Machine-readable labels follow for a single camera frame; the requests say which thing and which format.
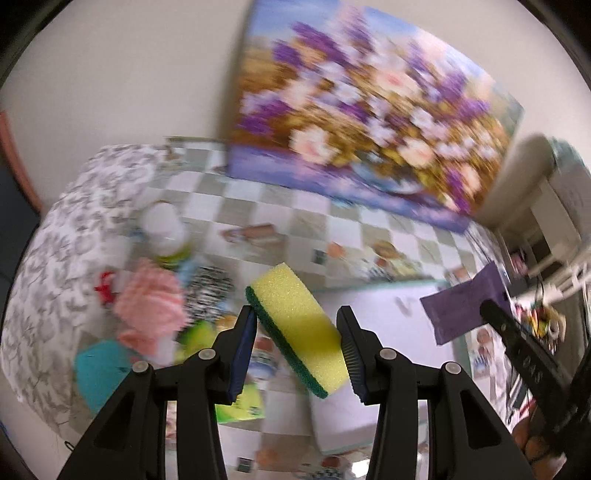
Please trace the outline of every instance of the purple cloth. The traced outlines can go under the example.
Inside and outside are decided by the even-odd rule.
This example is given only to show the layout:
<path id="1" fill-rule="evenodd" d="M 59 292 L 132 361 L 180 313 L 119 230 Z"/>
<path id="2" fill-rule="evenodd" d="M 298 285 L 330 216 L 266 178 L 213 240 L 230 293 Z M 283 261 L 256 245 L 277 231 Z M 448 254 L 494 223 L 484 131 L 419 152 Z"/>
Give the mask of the purple cloth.
<path id="1" fill-rule="evenodd" d="M 487 299 L 494 300 L 512 315 L 505 286 L 494 263 L 485 266 L 472 280 L 423 297 L 421 303 L 435 328 L 437 344 L 443 345 L 484 325 L 480 304 Z"/>

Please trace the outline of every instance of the yellow sponge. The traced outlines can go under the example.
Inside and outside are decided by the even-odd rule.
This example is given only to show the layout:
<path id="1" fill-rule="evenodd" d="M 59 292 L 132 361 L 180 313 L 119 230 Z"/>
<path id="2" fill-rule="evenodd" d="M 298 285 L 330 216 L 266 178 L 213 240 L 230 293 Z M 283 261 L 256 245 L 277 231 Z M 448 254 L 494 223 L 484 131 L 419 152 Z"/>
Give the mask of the yellow sponge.
<path id="1" fill-rule="evenodd" d="M 312 393 L 326 398 L 347 380 L 339 331 L 287 265 L 255 280 L 246 288 L 246 298 Z"/>

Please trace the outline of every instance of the pink cloth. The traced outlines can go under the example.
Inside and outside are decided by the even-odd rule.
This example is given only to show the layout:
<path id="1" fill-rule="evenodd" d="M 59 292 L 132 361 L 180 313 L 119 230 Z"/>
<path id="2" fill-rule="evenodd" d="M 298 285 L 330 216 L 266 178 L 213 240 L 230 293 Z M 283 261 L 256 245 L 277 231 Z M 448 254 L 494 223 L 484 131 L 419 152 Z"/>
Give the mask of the pink cloth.
<path id="1" fill-rule="evenodd" d="M 113 310 L 137 332 L 133 336 L 126 330 L 119 335 L 119 341 L 139 353 L 142 352 L 137 347 L 142 341 L 154 340 L 153 346 L 140 346 L 152 351 L 156 339 L 178 332 L 190 323 L 176 276 L 147 258 L 140 259 L 131 281 L 117 296 Z"/>

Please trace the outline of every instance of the screw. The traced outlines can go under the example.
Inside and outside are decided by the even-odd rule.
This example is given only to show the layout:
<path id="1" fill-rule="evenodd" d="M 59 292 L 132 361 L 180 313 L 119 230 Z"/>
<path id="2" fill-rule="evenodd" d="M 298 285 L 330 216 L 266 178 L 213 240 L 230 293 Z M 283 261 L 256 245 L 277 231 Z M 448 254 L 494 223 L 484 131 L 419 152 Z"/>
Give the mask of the screw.
<path id="1" fill-rule="evenodd" d="M 148 369 L 149 366 L 150 364 L 146 360 L 140 360 L 134 363 L 131 366 L 131 369 L 134 371 L 134 373 L 142 374 Z"/>
<path id="2" fill-rule="evenodd" d="M 392 348 L 382 348 L 379 351 L 379 355 L 384 360 L 394 360 L 396 358 L 396 350 Z"/>
<path id="3" fill-rule="evenodd" d="M 455 362 L 448 362 L 445 364 L 445 370 L 452 375 L 457 375 L 462 371 L 462 367 Z"/>
<path id="4" fill-rule="evenodd" d="M 211 360 L 216 356 L 216 351 L 213 348 L 204 348 L 198 353 L 201 360 Z"/>

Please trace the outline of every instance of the canvas painting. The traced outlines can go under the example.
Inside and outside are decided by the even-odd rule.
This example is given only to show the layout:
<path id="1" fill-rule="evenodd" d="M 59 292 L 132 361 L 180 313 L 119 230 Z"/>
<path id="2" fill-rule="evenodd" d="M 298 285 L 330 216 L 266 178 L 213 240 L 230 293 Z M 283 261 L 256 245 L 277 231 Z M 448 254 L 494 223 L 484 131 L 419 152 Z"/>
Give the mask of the canvas painting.
<path id="1" fill-rule="evenodd" d="M 337 0 L 257 0 L 228 173 L 463 231 L 521 105 L 401 19 Z"/>

